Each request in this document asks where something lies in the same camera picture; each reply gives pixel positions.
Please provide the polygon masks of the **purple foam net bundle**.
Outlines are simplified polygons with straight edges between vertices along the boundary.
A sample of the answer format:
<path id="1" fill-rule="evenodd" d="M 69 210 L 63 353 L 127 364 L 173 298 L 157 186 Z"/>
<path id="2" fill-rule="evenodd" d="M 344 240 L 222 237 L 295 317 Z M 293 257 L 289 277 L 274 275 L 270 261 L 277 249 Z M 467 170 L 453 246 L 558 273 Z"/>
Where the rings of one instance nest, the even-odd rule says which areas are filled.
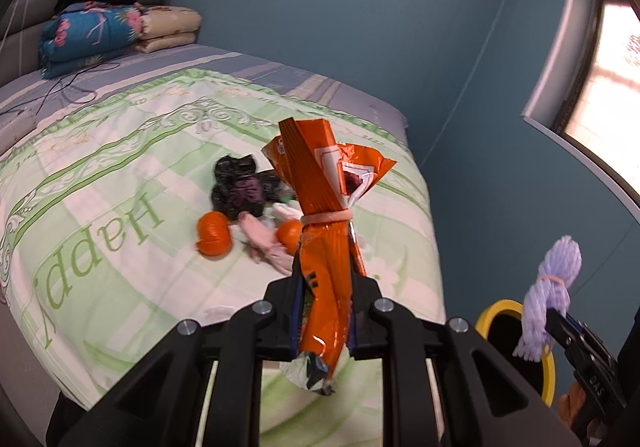
<path id="1" fill-rule="evenodd" d="M 552 245 L 538 265 L 537 277 L 527 290 L 522 309 L 522 335 L 513 355 L 528 361 L 541 361 L 554 340 L 544 330 L 548 308 L 566 315 L 570 307 L 570 287 L 582 269 L 582 251 L 570 236 Z"/>

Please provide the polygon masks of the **orange snack wrapper bundle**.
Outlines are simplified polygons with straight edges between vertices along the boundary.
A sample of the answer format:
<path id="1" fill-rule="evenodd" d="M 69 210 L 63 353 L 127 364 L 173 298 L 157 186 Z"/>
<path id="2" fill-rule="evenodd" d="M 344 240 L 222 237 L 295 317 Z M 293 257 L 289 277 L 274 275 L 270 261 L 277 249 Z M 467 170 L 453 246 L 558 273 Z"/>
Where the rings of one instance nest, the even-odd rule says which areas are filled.
<path id="1" fill-rule="evenodd" d="M 352 326 L 352 276 L 367 275 L 352 207 L 396 161 L 372 147 L 338 142 L 326 119 L 287 118 L 279 129 L 262 153 L 303 212 L 294 265 L 311 296 L 288 379 L 330 395 Z"/>

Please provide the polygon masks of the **orange peel right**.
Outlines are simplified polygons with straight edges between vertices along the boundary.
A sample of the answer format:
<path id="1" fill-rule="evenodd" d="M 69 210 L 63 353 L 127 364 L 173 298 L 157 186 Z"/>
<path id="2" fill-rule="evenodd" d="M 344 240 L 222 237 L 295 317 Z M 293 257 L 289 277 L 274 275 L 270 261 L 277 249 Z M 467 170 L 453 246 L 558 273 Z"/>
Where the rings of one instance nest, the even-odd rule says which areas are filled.
<path id="1" fill-rule="evenodd" d="M 299 246 L 300 236 L 303 233 L 303 225 L 299 220 L 288 220 L 282 222 L 277 230 L 276 237 L 286 253 L 294 255 Z"/>

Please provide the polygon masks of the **orange peel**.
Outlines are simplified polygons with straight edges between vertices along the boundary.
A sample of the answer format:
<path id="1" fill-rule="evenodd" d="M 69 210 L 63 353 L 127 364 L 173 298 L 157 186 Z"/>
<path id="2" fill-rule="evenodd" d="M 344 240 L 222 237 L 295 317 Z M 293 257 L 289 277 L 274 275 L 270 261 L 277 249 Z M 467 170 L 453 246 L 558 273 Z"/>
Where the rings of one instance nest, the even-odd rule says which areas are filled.
<path id="1" fill-rule="evenodd" d="M 196 225 L 198 252 L 208 257 L 221 257 L 232 248 L 230 222 L 227 216 L 218 211 L 205 213 Z"/>
<path id="2" fill-rule="evenodd" d="M 300 236 L 303 233 L 303 225 L 299 220 L 288 220 L 282 222 L 277 230 L 276 237 L 286 253 L 294 255 L 299 246 Z"/>

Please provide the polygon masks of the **pink tissue wad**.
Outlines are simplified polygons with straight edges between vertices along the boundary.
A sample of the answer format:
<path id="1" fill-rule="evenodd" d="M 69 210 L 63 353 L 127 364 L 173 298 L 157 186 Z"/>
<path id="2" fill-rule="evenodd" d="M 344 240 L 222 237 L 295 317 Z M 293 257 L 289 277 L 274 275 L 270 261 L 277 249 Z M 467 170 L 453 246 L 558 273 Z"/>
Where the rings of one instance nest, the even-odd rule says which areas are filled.
<path id="1" fill-rule="evenodd" d="M 281 223 L 277 227 L 269 227 L 246 211 L 239 214 L 238 223 L 255 262 L 265 259 L 280 274 L 292 274 L 295 254 L 286 253 L 276 237 L 276 230 Z"/>

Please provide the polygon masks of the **orange peel left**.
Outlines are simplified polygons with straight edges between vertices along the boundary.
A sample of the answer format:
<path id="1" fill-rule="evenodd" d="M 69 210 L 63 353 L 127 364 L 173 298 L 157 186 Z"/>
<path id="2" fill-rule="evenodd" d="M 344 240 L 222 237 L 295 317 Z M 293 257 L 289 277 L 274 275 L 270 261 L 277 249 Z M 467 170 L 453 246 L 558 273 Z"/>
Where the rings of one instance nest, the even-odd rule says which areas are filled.
<path id="1" fill-rule="evenodd" d="M 230 222 L 227 216 L 218 211 L 205 213 L 196 225 L 198 252 L 208 257 L 221 257 L 232 248 Z"/>

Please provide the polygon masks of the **black crumpled plastic bag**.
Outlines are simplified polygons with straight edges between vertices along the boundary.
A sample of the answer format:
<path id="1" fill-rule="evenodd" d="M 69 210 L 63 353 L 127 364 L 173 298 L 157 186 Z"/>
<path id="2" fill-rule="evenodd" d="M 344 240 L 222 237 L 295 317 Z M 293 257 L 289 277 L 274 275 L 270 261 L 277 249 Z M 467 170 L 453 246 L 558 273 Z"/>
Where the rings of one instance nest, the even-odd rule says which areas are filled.
<path id="1" fill-rule="evenodd" d="M 261 218 L 265 206 L 279 202 L 285 184 L 273 170 L 258 172 L 252 155 L 224 156 L 214 167 L 213 209 L 235 222 L 243 212 Z"/>

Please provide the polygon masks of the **bed with green quilt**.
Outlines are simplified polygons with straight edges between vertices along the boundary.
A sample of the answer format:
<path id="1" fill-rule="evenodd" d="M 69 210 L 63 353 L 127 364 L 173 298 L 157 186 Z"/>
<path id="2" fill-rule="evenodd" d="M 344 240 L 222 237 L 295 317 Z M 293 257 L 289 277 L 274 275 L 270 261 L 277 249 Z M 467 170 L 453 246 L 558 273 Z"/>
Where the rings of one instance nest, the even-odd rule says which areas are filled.
<path id="1" fill-rule="evenodd" d="M 201 45 L 129 55 L 82 74 L 32 72 L 1 110 L 38 126 L 1 160 L 1 287 L 64 394 L 94 405 L 179 320 L 227 318 L 278 278 L 242 233 L 221 259 L 195 247 L 215 163 L 252 155 L 286 118 L 396 161 L 354 209 L 368 274 L 416 315 L 445 317 L 430 196 L 396 108 L 346 84 Z"/>

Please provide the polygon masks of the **window with grey sill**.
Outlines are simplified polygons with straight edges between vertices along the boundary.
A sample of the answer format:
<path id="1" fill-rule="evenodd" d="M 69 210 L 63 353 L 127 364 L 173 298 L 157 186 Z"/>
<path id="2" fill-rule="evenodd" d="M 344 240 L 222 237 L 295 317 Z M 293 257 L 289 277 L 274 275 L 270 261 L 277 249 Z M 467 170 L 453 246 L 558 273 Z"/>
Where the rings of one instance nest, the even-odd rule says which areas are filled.
<path id="1" fill-rule="evenodd" d="M 522 117 L 639 214 L 639 19 L 629 0 L 564 0 Z"/>

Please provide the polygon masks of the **blue floral folded blanket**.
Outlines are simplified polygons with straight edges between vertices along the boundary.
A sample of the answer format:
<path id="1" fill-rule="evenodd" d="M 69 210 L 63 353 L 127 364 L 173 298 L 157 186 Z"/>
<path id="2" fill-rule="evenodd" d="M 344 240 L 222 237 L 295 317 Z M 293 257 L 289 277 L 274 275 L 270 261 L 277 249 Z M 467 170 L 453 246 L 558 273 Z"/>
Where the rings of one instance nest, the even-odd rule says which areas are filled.
<path id="1" fill-rule="evenodd" d="M 72 5 L 44 26 L 39 42 L 41 77 L 53 79 L 126 54 L 140 39 L 136 6 Z"/>

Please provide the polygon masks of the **beige folded blanket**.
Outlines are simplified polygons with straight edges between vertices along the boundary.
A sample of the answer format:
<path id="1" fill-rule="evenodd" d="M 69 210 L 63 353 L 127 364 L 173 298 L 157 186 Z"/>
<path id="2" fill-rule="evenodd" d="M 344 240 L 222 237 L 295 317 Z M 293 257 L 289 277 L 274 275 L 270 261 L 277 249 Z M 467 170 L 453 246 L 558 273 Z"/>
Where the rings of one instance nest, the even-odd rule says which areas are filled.
<path id="1" fill-rule="evenodd" d="M 202 16 L 197 11 L 172 5 L 149 7 L 141 19 L 142 31 L 134 44 L 134 49 L 141 53 L 192 44 L 202 23 Z"/>

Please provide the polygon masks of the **grey bed headboard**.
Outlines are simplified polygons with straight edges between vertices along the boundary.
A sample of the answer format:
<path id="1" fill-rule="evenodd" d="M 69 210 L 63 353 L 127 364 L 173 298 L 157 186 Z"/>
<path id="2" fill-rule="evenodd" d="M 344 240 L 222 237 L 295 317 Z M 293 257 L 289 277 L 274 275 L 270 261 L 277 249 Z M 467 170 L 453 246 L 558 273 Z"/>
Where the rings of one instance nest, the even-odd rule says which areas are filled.
<path id="1" fill-rule="evenodd" d="M 56 16 L 56 0 L 13 0 L 1 18 L 1 83 L 3 85 L 40 68 L 39 42 L 42 30 Z M 167 5 L 169 0 L 137 0 L 145 7 Z M 78 3 L 89 7 L 104 3 Z"/>

